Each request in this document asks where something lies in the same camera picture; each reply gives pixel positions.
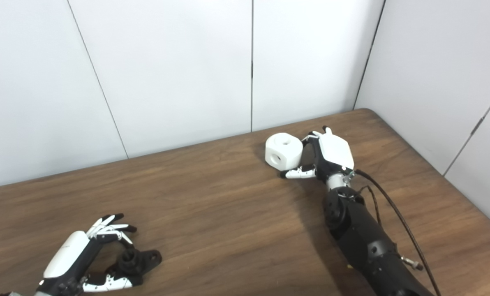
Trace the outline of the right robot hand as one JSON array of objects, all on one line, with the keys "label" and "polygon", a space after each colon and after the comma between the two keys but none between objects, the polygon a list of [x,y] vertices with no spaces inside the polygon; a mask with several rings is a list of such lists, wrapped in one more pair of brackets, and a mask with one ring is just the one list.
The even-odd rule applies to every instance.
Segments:
[{"label": "right robot hand", "polygon": [[323,130],[323,132],[311,131],[301,140],[303,146],[310,144],[313,147],[313,163],[281,171],[281,178],[317,178],[326,182],[335,174],[348,176],[354,171],[354,158],[349,143],[342,137],[334,135],[329,126],[323,126]]}]

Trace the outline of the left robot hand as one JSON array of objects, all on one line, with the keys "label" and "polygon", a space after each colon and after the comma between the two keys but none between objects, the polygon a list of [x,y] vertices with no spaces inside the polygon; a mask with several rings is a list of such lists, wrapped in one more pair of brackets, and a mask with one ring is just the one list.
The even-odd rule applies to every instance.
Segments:
[{"label": "left robot hand", "polygon": [[107,271],[98,277],[87,274],[105,244],[119,241],[128,250],[134,248],[125,233],[136,232],[137,228],[129,224],[115,224],[123,217],[122,213],[107,214],[98,219],[88,231],[72,233],[44,270],[43,279],[34,295],[80,296],[142,285],[141,276],[121,275],[119,271]]}]

